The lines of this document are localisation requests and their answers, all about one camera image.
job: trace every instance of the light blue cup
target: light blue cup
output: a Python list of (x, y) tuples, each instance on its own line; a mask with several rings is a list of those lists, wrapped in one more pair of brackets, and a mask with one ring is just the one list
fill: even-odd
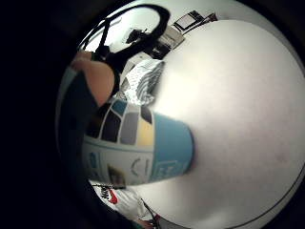
[(193, 138), (183, 122), (113, 98), (91, 118), (82, 153), (90, 179), (135, 185), (183, 175)]

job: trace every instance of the hand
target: hand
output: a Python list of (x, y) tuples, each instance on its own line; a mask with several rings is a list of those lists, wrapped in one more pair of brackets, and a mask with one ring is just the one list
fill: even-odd
[(71, 62), (76, 71), (85, 73), (88, 87), (97, 105), (101, 107), (111, 96), (114, 86), (114, 73), (110, 66), (99, 61), (92, 61), (92, 53), (80, 51)]

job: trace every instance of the white surface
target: white surface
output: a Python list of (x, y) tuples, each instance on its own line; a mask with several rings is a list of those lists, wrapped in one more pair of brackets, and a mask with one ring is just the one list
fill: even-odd
[(183, 177), (134, 188), (190, 228), (232, 227), (268, 211), (305, 161), (305, 79), (293, 56), (261, 28), (226, 20), (188, 33), (165, 61), (151, 109), (189, 125), (194, 164)]

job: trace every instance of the paper cup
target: paper cup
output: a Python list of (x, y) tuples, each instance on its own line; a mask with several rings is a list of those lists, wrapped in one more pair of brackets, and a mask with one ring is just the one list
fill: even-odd
[(193, 139), (184, 123), (113, 98), (91, 118), (82, 156), (89, 179), (143, 184), (184, 174)]

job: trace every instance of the dark background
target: dark background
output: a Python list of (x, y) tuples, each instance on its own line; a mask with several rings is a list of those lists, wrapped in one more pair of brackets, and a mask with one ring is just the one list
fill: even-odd
[[(55, 149), (54, 108), (60, 77), (74, 55), (74, 45), (113, 10), (112, 0), (9, 1), (1, 15), (3, 228), (128, 228), (114, 214), (92, 216), (65, 179)], [(115, 1), (116, 6), (130, 1)], [(302, 1), (243, 2), (275, 23), (304, 62), (305, 18)], [(305, 228), (305, 184), (266, 228)]]

